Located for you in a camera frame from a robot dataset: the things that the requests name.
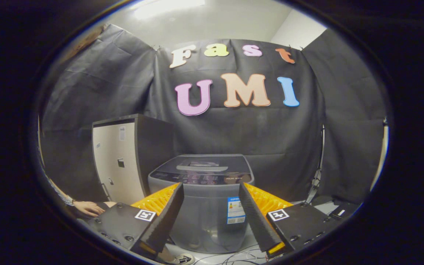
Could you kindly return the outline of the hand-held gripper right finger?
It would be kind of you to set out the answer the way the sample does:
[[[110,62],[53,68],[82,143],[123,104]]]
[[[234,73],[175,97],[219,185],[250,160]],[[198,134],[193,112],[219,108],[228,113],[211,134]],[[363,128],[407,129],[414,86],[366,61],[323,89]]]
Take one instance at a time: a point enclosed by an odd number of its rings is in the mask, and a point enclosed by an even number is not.
[[[248,183],[239,186],[245,218],[269,258],[308,248],[340,225],[308,203],[292,204]]]

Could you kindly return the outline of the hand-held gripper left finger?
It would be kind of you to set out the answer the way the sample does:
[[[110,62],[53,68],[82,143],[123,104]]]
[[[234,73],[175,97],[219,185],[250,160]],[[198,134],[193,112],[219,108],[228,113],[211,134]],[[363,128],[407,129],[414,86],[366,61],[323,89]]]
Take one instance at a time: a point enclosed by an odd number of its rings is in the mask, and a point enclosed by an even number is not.
[[[175,183],[132,204],[117,203],[86,223],[98,239],[121,252],[154,260],[163,251],[184,200]]]

